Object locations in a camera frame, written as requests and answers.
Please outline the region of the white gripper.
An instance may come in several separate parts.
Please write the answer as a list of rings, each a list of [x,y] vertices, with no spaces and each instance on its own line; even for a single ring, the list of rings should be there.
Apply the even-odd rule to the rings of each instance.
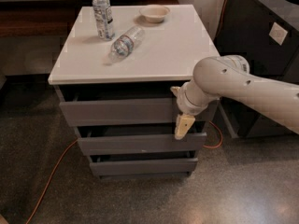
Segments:
[[[177,116],[175,128],[175,138],[181,140],[193,126],[195,122],[194,116],[202,113],[206,109],[206,106],[193,105],[187,99],[185,91],[179,86],[172,86],[170,91],[177,97],[178,109],[183,113]]]

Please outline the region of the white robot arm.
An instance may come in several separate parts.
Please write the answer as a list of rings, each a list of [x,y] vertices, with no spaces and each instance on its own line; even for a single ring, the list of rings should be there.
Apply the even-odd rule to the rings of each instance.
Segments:
[[[207,57],[193,68],[192,78],[171,92],[180,113],[175,138],[184,138],[195,117],[208,105],[226,97],[238,101],[265,117],[299,133],[299,86],[249,72],[249,63],[239,55]]]

